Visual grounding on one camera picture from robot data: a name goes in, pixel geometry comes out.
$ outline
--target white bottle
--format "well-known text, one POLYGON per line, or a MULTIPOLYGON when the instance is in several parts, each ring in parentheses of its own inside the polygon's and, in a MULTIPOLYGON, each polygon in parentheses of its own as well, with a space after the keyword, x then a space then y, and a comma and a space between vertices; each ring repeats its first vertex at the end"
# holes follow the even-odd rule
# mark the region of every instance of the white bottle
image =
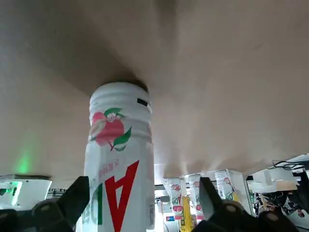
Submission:
POLYGON ((222 199, 238 201, 227 170, 215 171, 217 188, 222 199))
POLYGON ((154 228, 150 114, 148 93, 129 83, 106 84, 92 95, 84 167, 91 199, 83 213, 84 231, 154 228))

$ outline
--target green light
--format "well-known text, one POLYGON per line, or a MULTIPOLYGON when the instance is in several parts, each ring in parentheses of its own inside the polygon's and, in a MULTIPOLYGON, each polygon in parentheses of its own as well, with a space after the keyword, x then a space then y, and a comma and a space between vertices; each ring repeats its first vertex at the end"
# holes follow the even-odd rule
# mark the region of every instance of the green light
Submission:
POLYGON ((37 136, 28 131, 24 135, 22 145, 19 149, 19 158, 15 164, 15 172, 17 174, 28 174, 32 171, 33 158, 38 150, 37 136))
POLYGON ((24 154, 19 160, 17 171, 20 174, 27 174, 30 171, 30 157, 28 154, 24 154))

